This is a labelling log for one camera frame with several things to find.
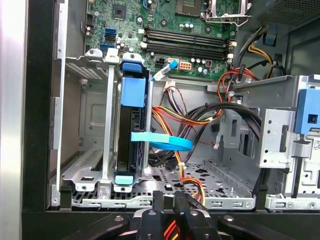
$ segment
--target sata port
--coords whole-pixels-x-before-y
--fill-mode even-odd
[[[105,28],[104,29],[104,37],[107,40],[114,40],[116,39],[117,30],[112,28]]]
[[[179,63],[179,70],[189,71],[192,68],[192,64],[190,62],[182,61]]]

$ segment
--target blue latch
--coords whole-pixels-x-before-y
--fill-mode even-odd
[[[308,134],[310,129],[320,129],[320,90],[302,89],[299,93],[295,132]]]
[[[124,62],[122,65],[123,72],[142,73],[142,66],[138,63]]]

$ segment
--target black clamp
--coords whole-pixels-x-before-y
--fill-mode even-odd
[[[211,226],[207,218],[209,214],[204,210],[190,209],[183,192],[174,193],[175,222],[179,228],[179,239],[193,240],[221,240],[217,230]]]

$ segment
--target chip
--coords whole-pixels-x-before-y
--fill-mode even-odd
[[[176,0],[175,12],[177,14],[200,16],[202,0]]]
[[[121,4],[112,5],[112,18],[125,20],[127,17],[127,6]]]
[[[212,61],[211,60],[205,60],[205,66],[210,68],[212,66]]]

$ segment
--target blue sata port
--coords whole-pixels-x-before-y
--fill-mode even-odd
[[[117,35],[117,30],[112,28],[105,28],[104,29],[104,36],[106,39],[115,39]]]
[[[102,51],[108,50],[108,49],[113,49],[115,46],[114,45],[108,45],[108,44],[100,44],[99,49]]]

